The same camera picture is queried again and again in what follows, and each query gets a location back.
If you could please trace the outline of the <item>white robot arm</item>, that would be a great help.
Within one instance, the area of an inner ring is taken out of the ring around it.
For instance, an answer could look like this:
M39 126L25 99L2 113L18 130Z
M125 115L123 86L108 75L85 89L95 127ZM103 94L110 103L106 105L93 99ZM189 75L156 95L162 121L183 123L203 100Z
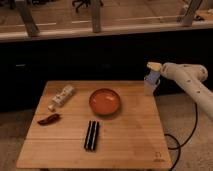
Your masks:
M203 84L208 78L208 70L203 65L148 62L147 67L150 69L144 77L147 95L154 93L160 77L173 80L213 121L213 92Z

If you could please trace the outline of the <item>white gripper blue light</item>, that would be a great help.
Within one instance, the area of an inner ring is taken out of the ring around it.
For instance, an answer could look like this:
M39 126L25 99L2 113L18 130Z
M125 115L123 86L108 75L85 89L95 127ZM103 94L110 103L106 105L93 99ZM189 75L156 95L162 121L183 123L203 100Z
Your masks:
M144 82L144 94L146 96L152 96L160 84L158 79L160 78L162 64L158 62L148 62L147 67L150 69L150 72L145 76L146 81Z

